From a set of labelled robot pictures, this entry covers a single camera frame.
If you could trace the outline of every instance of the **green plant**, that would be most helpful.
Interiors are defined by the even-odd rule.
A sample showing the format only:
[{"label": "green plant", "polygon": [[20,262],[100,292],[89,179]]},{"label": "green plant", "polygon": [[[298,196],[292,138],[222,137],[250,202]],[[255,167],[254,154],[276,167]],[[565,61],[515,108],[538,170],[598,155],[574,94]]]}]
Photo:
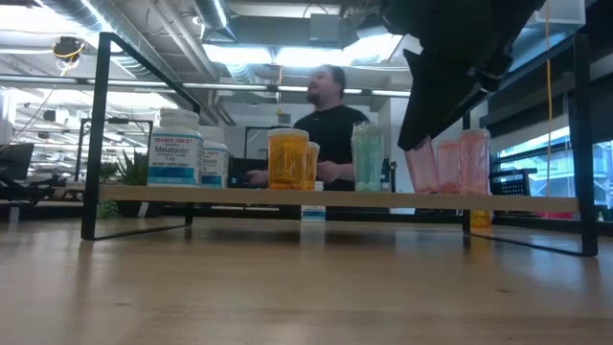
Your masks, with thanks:
[{"label": "green plant", "polygon": [[100,182],[107,183],[109,178],[115,176],[119,167],[117,163],[105,162],[100,165]]},{"label": "green plant", "polygon": [[99,219],[110,219],[119,215],[119,208],[114,200],[102,200],[98,204],[97,211],[96,216]]},{"label": "green plant", "polygon": [[147,185],[147,170],[148,158],[145,154],[134,150],[134,161],[125,154],[125,166],[119,162],[119,173],[122,175],[122,182],[130,186],[146,186]]}]

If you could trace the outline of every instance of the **potted plant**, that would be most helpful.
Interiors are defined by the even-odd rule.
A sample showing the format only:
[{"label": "potted plant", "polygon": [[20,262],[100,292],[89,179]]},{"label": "potted plant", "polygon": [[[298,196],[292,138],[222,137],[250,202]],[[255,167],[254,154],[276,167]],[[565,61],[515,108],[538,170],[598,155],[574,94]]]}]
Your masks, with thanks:
[{"label": "potted plant", "polygon": [[[108,183],[111,177],[117,175],[119,166],[117,163],[104,162],[100,165],[100,183]],[[102,200],[98,204],[97,217],[100,219],[110,219],[118,216],[118,206],[115,200]]]},{"label": "potted plant", "polygon": [[[128,186],[146,186],[148,173],[148,157],[134,151],[134,160],[131,160],[124,151],[125,165],[119,162],[119,173],[122,183]],[[146,218],[157,217],[162,214],[164,204],[160,202],[119,201],[119,214],[124,217],[137,218],[142,208],[147,206]]]}]

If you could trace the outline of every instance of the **yellow cord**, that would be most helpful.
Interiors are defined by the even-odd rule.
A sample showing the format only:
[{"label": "yellow cord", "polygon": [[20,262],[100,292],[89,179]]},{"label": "yellow cord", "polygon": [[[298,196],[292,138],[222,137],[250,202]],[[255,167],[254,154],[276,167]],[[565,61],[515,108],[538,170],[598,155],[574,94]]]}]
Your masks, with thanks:
[{"label": "yellow cord", "polygon": [[72,53],[69,53],[69,54],[66,54],[66,55],[60,55],[60,54],[56,54],[54,52],[54,56],[56,56],[56,58],[72,58],[76,54],[82,52],[84,48],[85,48],[85,43],[81,44],[80,47],[75,52],[72,52]]},{"label": "yellow cord", "polygon": [[[284,68],[282,66],[279,66],[279,85],[281,85],[281,83],[284,81]],[[278,98],[278,103],[279,103],[279,108],[277,109],[277,115],[281,116],[281,114],[283,114],[283,111],[281,110],[281,94],[279,92],[277,92],[277,98]]]},{"label": "yellow cord", "polygon": [[[549,2],[547,0],[545,3],[545,42],[547,44],[547,51],[549,52],[550,47],[550,32],[549,32]],[[546,194],[545,196],[549,196],[550,192],[550,168],[552,164],[552,120],[554,118],[554,102],[552,96],[552,62],[550,59],[547,59],[547,103],[548,103],[548,111],[549,111],[549,120],[547,123],[547,185],[546,185]]]}]

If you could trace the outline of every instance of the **computer monitor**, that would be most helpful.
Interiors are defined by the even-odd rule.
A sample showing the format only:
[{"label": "computer monitor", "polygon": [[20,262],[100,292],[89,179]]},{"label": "computer monitor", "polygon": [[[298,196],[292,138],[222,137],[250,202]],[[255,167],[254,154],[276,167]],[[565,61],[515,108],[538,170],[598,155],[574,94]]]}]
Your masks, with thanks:
[{"label": "computer monitor", "polygon": [[0,146],[0,174],[12,180],[28,178],[34,144]]}]

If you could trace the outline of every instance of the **white supplement bottle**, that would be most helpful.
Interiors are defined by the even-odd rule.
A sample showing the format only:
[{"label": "white supplement bottle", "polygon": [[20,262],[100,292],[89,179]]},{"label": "white supplement bottle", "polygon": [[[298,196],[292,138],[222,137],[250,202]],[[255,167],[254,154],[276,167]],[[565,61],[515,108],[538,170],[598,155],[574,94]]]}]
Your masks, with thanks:
[{"label": "white supplement bottle", "polygon": [[227,188],[230,150],[224,144],[225,135],[223,128],[218,126],[201,126],[200,134],[202,134],[204,139],[201,185],[205,188]]},{"label": "white supplement bottle", "polygon": [[[324,182],[316,181],[315,191],[322,192],[323,190]],[[326,221],[326,206],[303,205],[301,211],[303,221]]]},{"label": "white supplement bottle", "polygon": [[200,187],[202,136],[198,114],[162,109],[161,128],[151,134],[148,186]]}]

